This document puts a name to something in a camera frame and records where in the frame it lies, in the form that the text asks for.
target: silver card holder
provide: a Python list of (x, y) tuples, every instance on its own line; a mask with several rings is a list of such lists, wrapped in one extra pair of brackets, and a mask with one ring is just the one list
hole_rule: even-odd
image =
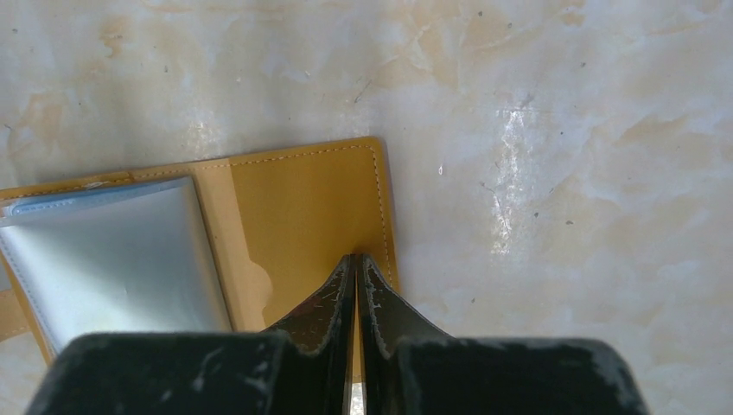
[(4, 211), (0, 249), (52, 354), (87, 333), (231, 330), (191, 178)]

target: open wallet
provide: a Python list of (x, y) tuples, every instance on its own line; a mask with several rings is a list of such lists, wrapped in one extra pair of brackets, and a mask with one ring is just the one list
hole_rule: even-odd
[(344, 252), (398, 290), (384, 160), (363, 137), (0, 190), (0, 340), (51, 362), (88, 333), (258, 332)]

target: marble surface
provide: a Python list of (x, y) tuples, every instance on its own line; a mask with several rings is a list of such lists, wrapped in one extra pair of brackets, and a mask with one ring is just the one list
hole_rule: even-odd
[(0, 4), (0, 186), (380, 136), (427, 317), (599, 338), (655, 413), (733, 411), (730, 0)]

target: yellow leather wallet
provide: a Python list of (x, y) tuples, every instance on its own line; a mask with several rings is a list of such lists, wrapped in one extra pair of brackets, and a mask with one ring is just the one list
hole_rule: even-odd
[[(0, 201), (191, 176), (232, 327), (260, 331), (315, 291), (341, 256), (370, 253), (398, 286), (389, 181), (381, 144), (356, 138), (287, 150), (107, 173), (0, 190)], [(3, 258), (0, 341), (27, 330), (48, 345)], [(354, 381), (360, 381), (354, 342)]]

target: beige marble veining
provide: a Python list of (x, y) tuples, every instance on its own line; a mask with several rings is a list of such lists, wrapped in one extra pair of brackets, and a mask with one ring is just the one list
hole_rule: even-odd
[[(0, 4), (0, 186), (377, 135), (427, 317), (733, 411), (730, 0)], [(40, 360), (8, 342), (13, 413)]]

